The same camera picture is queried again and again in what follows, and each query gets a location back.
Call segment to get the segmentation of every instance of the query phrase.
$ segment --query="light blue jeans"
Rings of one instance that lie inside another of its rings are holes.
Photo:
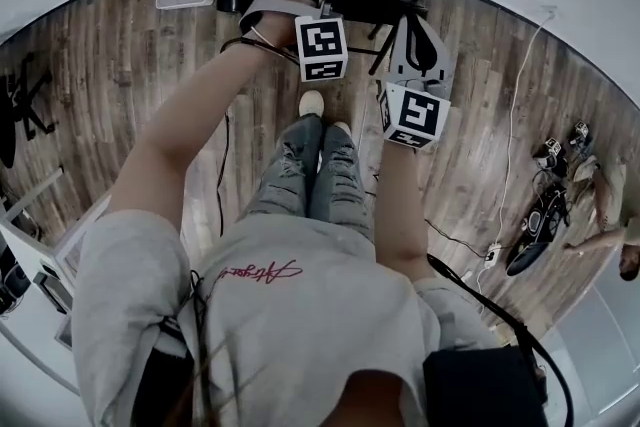
[[[322,151],[322,166],[318,155]],[[358,166],[346,132],[324,129],[315,114],[303,116],[280,136],[260,187],[241,218],[253,214],[309,217],[356,230],[373,242],[371,219]]]

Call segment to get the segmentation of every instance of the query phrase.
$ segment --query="power strip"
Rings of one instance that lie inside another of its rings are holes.
[[[487,256],[484,257],[484,268],[491,269],[498,263],[498,257],[500,256],[500,244],[491,244],[487,250]]]

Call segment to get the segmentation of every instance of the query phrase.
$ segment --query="person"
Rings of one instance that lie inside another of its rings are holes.
[[[295,41],[286,15],[264,13],[256,30]],[[72,336],[94,425],[424,426],[427,356],[497,346],[426,259],[414,151],[384,143],[373,230],[348,126],[323,126],[318,92],[190,279],[187,168],[272,59],[237,44],[200,68],[151,119],[86,235]]]
[[[623,219],[623,193],[627,166],[620,159],[603,169],[595,156],[590,156],[576,169],[574,181],[593,178],[594,203],[599,233],[584,242],[564,245],[564,254],[580,255],[604,247],[622,246],[620,277],[633,281],[640,271],[640,217]]]

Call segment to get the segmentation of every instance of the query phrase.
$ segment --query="gray strap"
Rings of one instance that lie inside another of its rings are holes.
[[[449,100],[451,96],[453,70],[447,47],[445,47],[442,40],[426,20],[418,17],[418,22],[436,50],[435,65],[423,75],[422,70],[414,68],[407,61],[407,33],[409,31],[409,24],[407,23],[407,17],[403,16],[398,24],[398,32],[391,52],[389,73],[385,75],[384,80],[386,82],[404,85],[409,89],[426,91],[443,100]],[[427,82],[430,81],[436,82],[427,85]]]
[[[250,26],[247,26],[247,18],[253,13],[263,11],[276,11],[278,13],[285,13],[293,16],[311,16],[316,19],[320,18],[322,14],[322,10],[320,8],[308,6],[307,4],[302,4],[301,2],[295,2],[293,0],[254,0],[240,20],[240,29],[243,33],[251,29]]]

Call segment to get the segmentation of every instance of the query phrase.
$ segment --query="hand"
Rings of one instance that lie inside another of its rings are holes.
[[[311,0],[293,0],[301,4],[313,5]],[[256,30],[272,45],[282,48],[296,42],[296,27],[292,15],[266,11],[262,13],[262,18],[256,25]],[[246,37],[260,40],[253,31],[247,33]]]
[[[584,254],[584,251],[580,251],[580,250],[576,249],[576,246],[574,246],[572,244],[569,244],[569,243],[562,244],[562,250],[563,250],[565,255],[580,255],[580,256],[582,256]]]

